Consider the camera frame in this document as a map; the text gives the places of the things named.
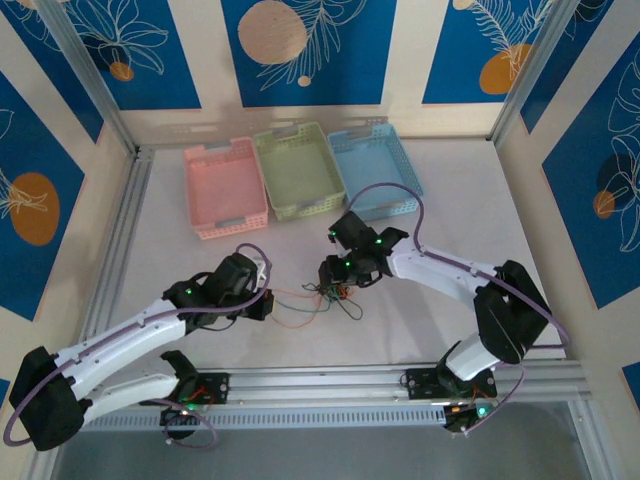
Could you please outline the blue plastic basket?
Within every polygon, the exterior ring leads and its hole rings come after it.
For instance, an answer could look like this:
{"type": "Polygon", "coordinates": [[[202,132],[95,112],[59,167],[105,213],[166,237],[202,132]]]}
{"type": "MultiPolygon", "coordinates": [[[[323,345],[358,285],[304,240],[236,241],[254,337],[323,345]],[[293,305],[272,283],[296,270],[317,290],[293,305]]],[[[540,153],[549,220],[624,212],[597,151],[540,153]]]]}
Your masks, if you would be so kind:
{"type": "Polygon", "coordinates": [[[409,155],[389,124],[327,136],[347,202],[364,221],[413,213],[423,194],[409,155]]]}

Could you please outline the green plastic basket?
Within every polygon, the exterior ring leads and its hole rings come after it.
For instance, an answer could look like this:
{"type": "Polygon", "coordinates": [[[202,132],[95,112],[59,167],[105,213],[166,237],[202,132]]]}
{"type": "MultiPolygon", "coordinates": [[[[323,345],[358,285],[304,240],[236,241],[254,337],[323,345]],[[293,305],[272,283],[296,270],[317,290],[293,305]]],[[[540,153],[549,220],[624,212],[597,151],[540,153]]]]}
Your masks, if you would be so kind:
{"type": "Polygon", "coordinates": [[[253,136],[271,208],[290,221],[339,208],[345,187],[327,141],[316,122],[253,136]]]}

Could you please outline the pink plastic basket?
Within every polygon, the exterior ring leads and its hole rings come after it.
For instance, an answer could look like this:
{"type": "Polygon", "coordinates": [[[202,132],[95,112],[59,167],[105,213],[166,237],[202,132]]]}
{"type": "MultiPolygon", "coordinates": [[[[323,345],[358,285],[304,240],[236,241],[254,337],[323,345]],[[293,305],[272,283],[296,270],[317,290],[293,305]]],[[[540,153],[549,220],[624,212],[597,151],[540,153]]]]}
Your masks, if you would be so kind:
{"type": "Polygon", "coordinates": [[[188,148],[183,167],[189,223],[200,239],[268,226],[269,204],[251,138],[188,148]]]}

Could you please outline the black left controller box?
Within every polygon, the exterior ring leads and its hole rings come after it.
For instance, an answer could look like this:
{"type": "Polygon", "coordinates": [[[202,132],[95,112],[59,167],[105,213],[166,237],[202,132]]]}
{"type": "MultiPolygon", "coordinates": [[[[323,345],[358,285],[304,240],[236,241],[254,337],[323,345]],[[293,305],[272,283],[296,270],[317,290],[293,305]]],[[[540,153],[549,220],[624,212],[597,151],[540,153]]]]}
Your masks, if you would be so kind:
{"type": "Polygon", "coordinates": [[[168,407],[160,413],[160,426],[165,437],[172,441],[184,440],[196,432],[201,422],[194,416],[168,407]]]}

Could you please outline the black controller box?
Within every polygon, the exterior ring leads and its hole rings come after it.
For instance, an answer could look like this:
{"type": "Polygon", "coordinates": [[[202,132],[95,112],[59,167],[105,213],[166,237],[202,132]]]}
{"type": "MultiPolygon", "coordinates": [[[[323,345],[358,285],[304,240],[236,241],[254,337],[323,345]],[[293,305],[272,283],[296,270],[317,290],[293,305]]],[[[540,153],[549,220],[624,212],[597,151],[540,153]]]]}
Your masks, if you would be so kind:
{"type": "Polygon", "coordinates": [[[467,404],[462,406],[447,406],[444,408],[444,428],[453,433],[464,433],[472,429],[493,410],[490,404],[467,404]]]}
{"type": "Polygon", "coordinates": [[[160,426],[165,437],[172,441],[184,440],[196,432],[201,422],[194,416],[168,407],[160,413],[160,426]]]}

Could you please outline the black right controller box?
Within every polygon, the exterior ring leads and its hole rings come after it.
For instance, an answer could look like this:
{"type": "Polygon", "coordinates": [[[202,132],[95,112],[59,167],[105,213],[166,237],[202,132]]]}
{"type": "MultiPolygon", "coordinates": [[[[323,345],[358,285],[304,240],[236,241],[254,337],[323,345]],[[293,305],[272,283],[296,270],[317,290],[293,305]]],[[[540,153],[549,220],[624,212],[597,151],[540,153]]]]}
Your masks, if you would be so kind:
{"type": "Polygon", "coordinates": [[[447,406],[444,408],[444,428],[453,433],[464,433],[472,429],[493,410],[490,404],[467,404],[462,406],[447,406]]]}

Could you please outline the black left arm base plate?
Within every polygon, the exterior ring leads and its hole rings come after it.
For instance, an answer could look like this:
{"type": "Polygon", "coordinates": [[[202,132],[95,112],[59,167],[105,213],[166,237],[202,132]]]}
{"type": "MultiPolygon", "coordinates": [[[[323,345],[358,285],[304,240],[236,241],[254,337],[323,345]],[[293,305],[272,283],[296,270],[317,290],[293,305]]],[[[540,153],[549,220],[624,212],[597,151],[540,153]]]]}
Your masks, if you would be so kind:
{"type": "Polygon", "coordinates": [[[228,373],[199,373],[180,381],[169,399],[183,405],[220,405],[227,403],[230,390],[228,373]]]}

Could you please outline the aluminium mounting rail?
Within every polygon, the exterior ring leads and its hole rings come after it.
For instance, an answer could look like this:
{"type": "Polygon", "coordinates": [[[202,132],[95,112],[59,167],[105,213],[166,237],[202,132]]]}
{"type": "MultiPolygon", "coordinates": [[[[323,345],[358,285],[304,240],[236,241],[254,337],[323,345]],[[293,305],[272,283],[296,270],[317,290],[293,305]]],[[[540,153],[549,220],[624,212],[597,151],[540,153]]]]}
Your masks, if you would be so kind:
{"type": "MultiPolygon", "coordinates": [[[[407,365],[235,369],[225,388],[196,387],[195,395],[173,400],[169,407],[199,414],[223,408],[338,407],[410,401],[412,389],[407,365]]],[[[592,392],[577,361],[535,360],[517,366],[499,366],[489,383],[499,400],[589,400],[592,392]]],[[[171,382],[153,374],[140,380],[96,388],[85,413],[87,423],[122,409],[160,406],[171,382]]]]}

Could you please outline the aluminium side rail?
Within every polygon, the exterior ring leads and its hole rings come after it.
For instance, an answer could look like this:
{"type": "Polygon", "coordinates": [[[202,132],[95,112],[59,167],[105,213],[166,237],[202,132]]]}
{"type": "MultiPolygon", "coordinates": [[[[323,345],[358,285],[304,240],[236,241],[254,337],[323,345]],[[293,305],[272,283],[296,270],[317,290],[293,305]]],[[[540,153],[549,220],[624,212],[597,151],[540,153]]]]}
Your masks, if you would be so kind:
{"type": "Polygon", "coordinates": [[[100,268],[79,329],[78,339],[81,341],[111,327],[154,157],[154,148],[140,146],[126,171],[123,186],[116,198],[116,209],[103,248],[100,268]]]}

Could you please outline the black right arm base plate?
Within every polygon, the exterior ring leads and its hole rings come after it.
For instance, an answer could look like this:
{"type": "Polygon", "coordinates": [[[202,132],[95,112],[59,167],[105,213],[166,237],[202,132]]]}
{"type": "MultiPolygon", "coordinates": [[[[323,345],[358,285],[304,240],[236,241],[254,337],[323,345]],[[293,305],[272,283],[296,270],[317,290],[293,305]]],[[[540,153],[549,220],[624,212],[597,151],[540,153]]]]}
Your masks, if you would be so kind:
{"type": "Polygon", "coordinates": [[[461,380],[445,368],[412,368],[401,376],[410,400],[496,398],[493,372],[485,369],[471,380],[461,380]]]}

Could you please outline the aluminium frame leg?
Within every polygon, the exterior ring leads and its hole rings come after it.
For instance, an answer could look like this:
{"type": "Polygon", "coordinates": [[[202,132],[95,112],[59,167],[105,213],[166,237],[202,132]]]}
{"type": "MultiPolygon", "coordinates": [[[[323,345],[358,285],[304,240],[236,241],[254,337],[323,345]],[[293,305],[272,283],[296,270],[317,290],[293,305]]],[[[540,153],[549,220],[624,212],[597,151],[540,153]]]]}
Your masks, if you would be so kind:
{"type": "Polygon", "coordinates": [[[59,450],[56,447],[45,452],[33,451],[20,480],[51,480],[59,450]]]}
{"type": "Polygon", "coordinates": [[[620,480],[607,427],[593,400],[568,403],[578,441],[592,480],[620,480]]]}

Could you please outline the aluminium frame post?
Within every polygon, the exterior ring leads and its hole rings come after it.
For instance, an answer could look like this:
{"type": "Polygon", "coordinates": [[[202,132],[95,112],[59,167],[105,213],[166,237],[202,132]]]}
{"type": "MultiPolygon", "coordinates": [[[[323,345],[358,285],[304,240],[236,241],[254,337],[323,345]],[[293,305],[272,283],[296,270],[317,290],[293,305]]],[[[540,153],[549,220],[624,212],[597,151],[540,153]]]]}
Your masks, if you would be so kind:
{"type": "Polygon", "coordinates": [[[501,143],[520,119],[530,134],[614,0],[554,0],[487,139],[501,143]]]}
{"type": "Polygon", "coordinates": [[[51,37],[80,81],[86,94],[101,117],[111,127],[117,140],[130,157],[135,159],[138,153],[138,145],[63,6],[57,0],[33,0],[33,2],[51,37]]]}

